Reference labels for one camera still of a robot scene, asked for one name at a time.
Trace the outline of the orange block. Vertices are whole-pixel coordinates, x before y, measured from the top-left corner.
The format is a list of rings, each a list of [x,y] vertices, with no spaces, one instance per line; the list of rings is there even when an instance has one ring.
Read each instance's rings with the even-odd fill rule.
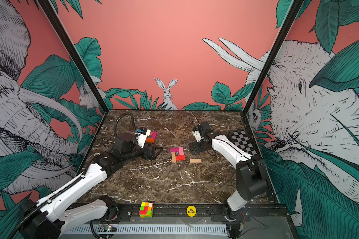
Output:
[[[155,139],[153,139],[153,138],[147,138],[147,139],[146,139],[146,142],[147,142],[147,143],[154,143],[154,142],[155,142]]]

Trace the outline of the magenta block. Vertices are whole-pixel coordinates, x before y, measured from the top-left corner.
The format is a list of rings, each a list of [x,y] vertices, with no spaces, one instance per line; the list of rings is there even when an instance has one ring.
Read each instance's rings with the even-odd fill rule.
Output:
[[[157,132],[155,132],[155,131],[152,132],[152,133],[151,133],[151,138],[152,138],[152,139],[156,139],[156,137],[157,137]]]
[[[174,152],[174,153],[176,153],[176,152],[179,152],[180,151],[180,149],[177,147],[177,148],[171,148],[170,149],[170,152],[172,153],[172,152]]]

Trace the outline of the natural wood block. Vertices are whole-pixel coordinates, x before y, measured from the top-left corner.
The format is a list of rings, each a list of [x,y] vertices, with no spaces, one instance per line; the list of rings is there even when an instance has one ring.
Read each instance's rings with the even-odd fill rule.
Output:
[[[189,160],[190,164],[199,164],[202,163],[201,159],[190,159]]]
[[[172,156],[172,163],[173,163],[173,164],[176,164],[176,162],[177,162],[176,153],[175,153],[175,152],[172,152],[172,153],[171,153],[171,156]]]

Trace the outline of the red block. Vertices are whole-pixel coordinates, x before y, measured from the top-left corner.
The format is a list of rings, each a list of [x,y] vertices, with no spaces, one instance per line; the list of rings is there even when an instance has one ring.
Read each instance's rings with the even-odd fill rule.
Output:
[[[177,155],[176,156],[176,161],[183,161],[185,160],[185,155]]]

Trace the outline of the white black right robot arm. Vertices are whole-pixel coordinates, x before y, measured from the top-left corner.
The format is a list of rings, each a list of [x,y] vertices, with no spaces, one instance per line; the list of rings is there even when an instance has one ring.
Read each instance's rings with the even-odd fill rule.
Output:
[[[226,135],[213,131],[208,122],[193,127],[192,135],[196,141],[188,145],[191,154],[213,149],[234,166],[236,191],[227,199],[231,211],[240,210],[253,198],[270,189],[271,182],[261,156],[243,151]]]

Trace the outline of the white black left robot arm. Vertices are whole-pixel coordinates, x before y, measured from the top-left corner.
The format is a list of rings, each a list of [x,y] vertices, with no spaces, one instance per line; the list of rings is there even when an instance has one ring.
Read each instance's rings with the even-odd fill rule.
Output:
[[[162,147],[148,142],[149,129],[134,127],[133,130],[133,134],[114,133],[113,145],[94,156],[83,172],[38,202],[29,200],[22,205],[19,222],[8,238],[20,234],[25,239],[57,239],[72,228],[104,217],[109,208],[116,207],[110,197],[103,196],[93,203],[69,209],[86,192],[123,168],[126,161],[155,160],[163,151]]]

